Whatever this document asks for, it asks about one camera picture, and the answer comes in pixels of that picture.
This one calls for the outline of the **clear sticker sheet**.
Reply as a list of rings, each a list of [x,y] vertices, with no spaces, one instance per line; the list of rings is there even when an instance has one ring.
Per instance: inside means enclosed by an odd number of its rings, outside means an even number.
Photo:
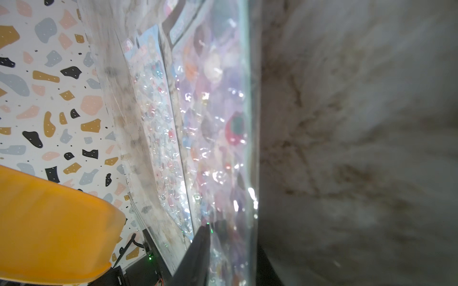
[[[124,49],[143,121],[157,196],[180,231],[192,240],[192,216],[158,27],[149,28],[133,40],[127,39]]]

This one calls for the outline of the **holographic sticker sheet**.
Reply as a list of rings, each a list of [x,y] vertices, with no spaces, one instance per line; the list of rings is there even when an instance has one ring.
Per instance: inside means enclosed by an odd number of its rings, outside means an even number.
[[[259,1],[187,1],[172,46],[192,223],[209,229],[210,286],[252,286],[256,273],[254,85]]]

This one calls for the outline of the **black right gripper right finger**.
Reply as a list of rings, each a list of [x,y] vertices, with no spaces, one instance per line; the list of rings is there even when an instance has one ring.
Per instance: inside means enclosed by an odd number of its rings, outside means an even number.
[[[256,286],[282,286],[283,283],[275,272],[261,245],[256,254]]]

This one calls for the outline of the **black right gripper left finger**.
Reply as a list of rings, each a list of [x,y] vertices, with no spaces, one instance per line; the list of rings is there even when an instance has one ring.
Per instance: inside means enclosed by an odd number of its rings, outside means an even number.
[[[210,261],[211,228],[199,228],[179,267],[169,281],[169,286],[207,286]]]

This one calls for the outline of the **yellow storage tray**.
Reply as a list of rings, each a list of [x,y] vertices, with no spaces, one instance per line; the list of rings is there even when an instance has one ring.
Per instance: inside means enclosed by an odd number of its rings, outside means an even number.
[[[93,195],[1,168],[1,279],[82,284],[110,267],[125,215]]]

